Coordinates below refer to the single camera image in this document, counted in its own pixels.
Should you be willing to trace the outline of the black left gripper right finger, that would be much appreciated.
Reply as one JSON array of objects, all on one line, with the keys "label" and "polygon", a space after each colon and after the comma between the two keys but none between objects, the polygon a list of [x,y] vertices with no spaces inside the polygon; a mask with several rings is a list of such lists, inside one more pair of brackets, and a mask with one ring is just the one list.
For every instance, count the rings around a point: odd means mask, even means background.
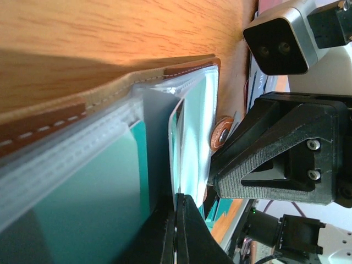
[{"label": "black left gripper right finger", "polygon": [[176,263],[233,263],[211,235],[190,195],[177,195]]}]

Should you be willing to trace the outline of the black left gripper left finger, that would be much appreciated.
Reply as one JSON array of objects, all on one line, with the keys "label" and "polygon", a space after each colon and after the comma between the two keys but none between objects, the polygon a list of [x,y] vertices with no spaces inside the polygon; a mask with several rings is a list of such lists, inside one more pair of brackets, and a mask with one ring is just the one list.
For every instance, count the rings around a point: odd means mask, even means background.
[{"label": "black left gripper left finger", "polygon": [[120,255],[121,263],[173,263],[175,212],[172,199],[159,199],[134,240]]}]

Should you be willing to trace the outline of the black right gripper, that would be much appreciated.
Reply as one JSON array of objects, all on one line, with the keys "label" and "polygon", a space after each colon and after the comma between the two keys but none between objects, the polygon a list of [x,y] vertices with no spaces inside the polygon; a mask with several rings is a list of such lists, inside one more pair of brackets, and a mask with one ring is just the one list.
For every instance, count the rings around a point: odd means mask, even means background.
[{"label": "black right gripper", "polygon": [[351,97],[271,92],[212,159],[221,198],[351,207]]}]

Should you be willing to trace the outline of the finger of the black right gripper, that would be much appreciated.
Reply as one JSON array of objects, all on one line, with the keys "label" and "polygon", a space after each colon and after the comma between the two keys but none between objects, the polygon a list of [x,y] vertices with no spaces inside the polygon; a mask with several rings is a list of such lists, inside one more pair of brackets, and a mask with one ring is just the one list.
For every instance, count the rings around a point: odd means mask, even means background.
[{"label": "finger of the black right gripper", "polygon": [[240,122],[234,133],[211,159],[210,186],[214,186],[218,174],[251,146],[277,120],[279,103],[274,100],[256,99],[254,106]]}]

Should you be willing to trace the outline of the teal magnetic stripe card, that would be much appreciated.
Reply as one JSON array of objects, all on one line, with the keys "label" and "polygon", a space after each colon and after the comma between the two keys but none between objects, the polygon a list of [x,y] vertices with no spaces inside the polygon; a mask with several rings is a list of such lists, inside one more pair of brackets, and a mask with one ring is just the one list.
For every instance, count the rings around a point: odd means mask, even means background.
[{"label": "teal magnetic stripe card", "polygon": [[177,206],[177,193],[180,187],[181,133],[183,131],[184,99],[172,110],[168,121],[169,166],[173,206]]}]

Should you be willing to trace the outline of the brown leather card holder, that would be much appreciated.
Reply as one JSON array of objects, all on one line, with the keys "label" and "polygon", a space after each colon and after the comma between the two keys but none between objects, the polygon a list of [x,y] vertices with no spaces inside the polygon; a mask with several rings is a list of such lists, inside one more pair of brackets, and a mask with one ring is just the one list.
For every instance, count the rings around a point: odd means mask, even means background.
[{"label": "brown leather card holder", "polygon": [[[181,99],[177,195],[190,195],[199,209],[211,157],[230,129],[227,125],[217,132],[220,68],[217,57],[205,56],[132,71],[87,91],[2,113],[1,263],[35,263],[43,239],[34,207],[137,122],[146,127],[146,220],[160,198],[170,197],[173,203],[168,121]],[[120,255],[130,243],[112,263],[121,263]]]}]

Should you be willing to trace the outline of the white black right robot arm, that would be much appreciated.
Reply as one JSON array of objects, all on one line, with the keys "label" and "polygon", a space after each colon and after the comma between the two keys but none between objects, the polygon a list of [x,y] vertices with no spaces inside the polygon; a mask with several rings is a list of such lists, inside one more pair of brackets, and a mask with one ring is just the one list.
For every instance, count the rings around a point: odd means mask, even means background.
[{"label": "white black right robot arm", "polygon": [[[226,199],[268,199],[351,208],[351,97],[270,92],[212,157]],[[244,234],[284,263],[351,263],[351,232],[317,219],[251,211]]]}]

